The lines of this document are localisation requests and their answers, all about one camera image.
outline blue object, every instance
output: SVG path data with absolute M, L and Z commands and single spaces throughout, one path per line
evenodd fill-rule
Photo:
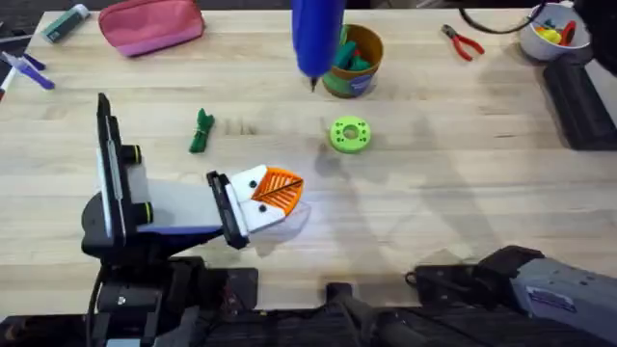
M 47 90 L 52 90 L 56 87 L 56 85 L 45 78 L 45 76 L 41 75 L 37 69 L 32 67 L 27 60 L 22 58 L 16 58 L 7 52 L 2 52 L 4 59 L 17 71 L 25 74 L 26 76 L 32 78 L 35 82 L 39 83 L 39 85 Z
M 23 57 L 26 58 L 26 60 L 32 64 L 33 67 L 35 67 L 35 69 L 37 69 L 38 71 L 43 71 L 45 70 L 47 67 L 45 66 L 45 64 L 39 62 L 38 60 L 36 60 L 33 56 L 31 56 L 28 53 L 24 53 Z
M 298 68 L 310 78 L 328 72 L 335 58 L 346 0 L 293 0 L 292 36 Z

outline white bowl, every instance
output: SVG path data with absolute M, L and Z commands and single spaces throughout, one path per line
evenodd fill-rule
M 529 15 L 534 14 L 537 10 L 538 6 L 534 7 Z M 549 42 L 536 32 L 536 27 L 544 24 L 547 19 L 550 19 L 557 28 L 564 28 L 571 20 L 577 23 L 575 36 L 569 46 Z M 535 21 L 521 30 L 521 48 L 523 51 L 530 57 L 543 62 L 554 60 L 564 53 L 576 51 L 587 45 L 589 45 L 589 33 L 585 29 L 585 23 L 574 9 L 559 4 L 547 4 Z

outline bowl of toys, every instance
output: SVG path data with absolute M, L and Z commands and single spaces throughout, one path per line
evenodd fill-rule
M 538 6 L 531 10 L 532 16 Z M 536 60 L 549 62 L 589 45 L 584 22 L 571 7 L 547 4 L 538 17 L 521 30 L 521 48 Z

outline label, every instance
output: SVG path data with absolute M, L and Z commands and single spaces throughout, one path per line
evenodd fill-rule
M 337 77 L 331 72 L 328 72 L 324 75 L 323 81 L 324 84 L 328 86 L 328 88 L 336 91 L 337 93 L 359 96 L 366 91 L 366 89 L 370 85 L 370 81 L 372 78 L 373 74 L 369 73 L 366 75 L 352 78 L 351 80 L 347 81 L 340 77 Z
M 536 303 L 545 304 L 551 307 L 561 308 L 570 312 L 577 312 L 575 302 L 563 294 L 551 292 L 547 289 L 526 287 L 529 299 Z

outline marker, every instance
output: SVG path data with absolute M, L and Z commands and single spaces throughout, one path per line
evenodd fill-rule
M 88 8 L 82 4 L 77 4 L 61 15 L 60 18 L 49 24 L 40 34 L 49 43 L 56 43 L 66 37 L 79 24 L 83 23 L 89 15 Z
M 41 87 L 47 90 L 52 90 L 56 87 L 52 81 L 41 75 L 39 71 L 31 66 L 30 63 L 28 63 L 28 61 L 24 58 L 16 58 L 7 52 L 2 52 L 2 56 L 4 60 L 6 60 L 6 62 L 8 62 L 12 67 L 32 78 L 35 82 L 39 83 Z

